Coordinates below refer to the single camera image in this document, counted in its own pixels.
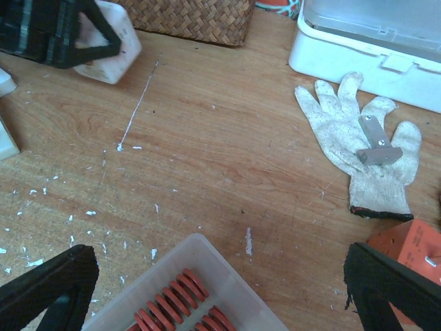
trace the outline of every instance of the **tabletop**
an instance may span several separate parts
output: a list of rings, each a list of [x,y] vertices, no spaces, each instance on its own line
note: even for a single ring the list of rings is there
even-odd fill
[[[90,318],[199,232],[288,329],[361,330],[344,310],[348,247],[398,222],[350,214],[349,177],[293,95],[315,81],[287,65],[296,31],[257,10],[241,48],[139,32],[143,51],[115,86],[0,54],[18,84],[0,115],[21,150],[0,163],[0,285],[92,245],[100,276]],[[372,98],[358,93],[360,105]],[[409,205],[439,229],[441,117],[399,106],[388,134],[410,120],[423,136]]]

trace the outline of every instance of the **gray metal piece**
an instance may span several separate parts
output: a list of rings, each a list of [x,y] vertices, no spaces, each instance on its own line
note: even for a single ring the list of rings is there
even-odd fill
[[[387,166],[402,157],[402,150],[393,147],[377,118],[372,115],[361,116],[358,120],[372,149],[358,150],[357,157],[366,166]]]

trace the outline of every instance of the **glove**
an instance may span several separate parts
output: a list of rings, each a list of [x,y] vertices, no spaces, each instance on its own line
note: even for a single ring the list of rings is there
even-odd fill
[[[371,146],[358,122],[359,117],[373,115],[384,129],[384,117],[397,106],[390,99],[376,97],[360,113],[356,93],[362,80],[362,74],[349,73],[343,78],[337,95],[327,82],[316,81],[319,103],[302,86],[298,86],[294,94],[323,153],[351,176],[351,212],[361,217],[411,220],[413,215],[404,187],[413,182],[418,171],[421,133],[411,122],[400,123],[391,144],[401,147],[402,157],[391,165],[363,164],[356,151]]]

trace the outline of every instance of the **orange box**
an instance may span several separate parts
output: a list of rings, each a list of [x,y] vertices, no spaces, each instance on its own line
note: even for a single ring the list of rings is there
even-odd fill
[[[441,234],[422,220],[414,219],[377,233],[367,244],[441,285]],[[401,323],[414,324],[391,306]]]

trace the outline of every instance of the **coil spring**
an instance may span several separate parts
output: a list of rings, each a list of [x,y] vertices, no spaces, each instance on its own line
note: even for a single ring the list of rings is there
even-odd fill
[[[208,315],[202,317],[197,323],[195,331],[237,331],[225,314],[216,306],[208,310]]]
[[[197,309],[198,304],[194,298],[204,302],[209,293],[196,275],[189,269],[184,269],[170,281],[168,288],[163,288],[162,295],[154,296],[156,305],[147,302],[149,312],[144,309],[134,313],[136,324],[127,331],[175,331],[176,323],[182,324],[182,316],[190,316],[188,307]]]

